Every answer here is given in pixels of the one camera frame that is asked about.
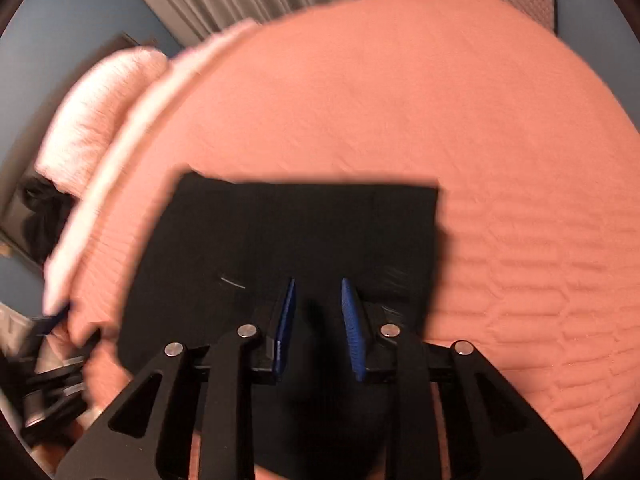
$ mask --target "metal screw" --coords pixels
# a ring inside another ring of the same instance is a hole
[[[258,329],[254,325],[242,325],[238,327],[238,335],[240,337],[253,337],[258,333]]]
[[[474,346],[469,341],[457,341],[453,349],[460,355],[469,355],[474,351]]]
[[[397,337],[400,335],[400,327],[394,324],[387,324],[380,327],[380,333],[384,337]]]
[[[164,347],[164,353],[169,357],[176,357],[177,355],[180,355],[183,350],[184,346],[182,346],[180,343],[169,343]]]

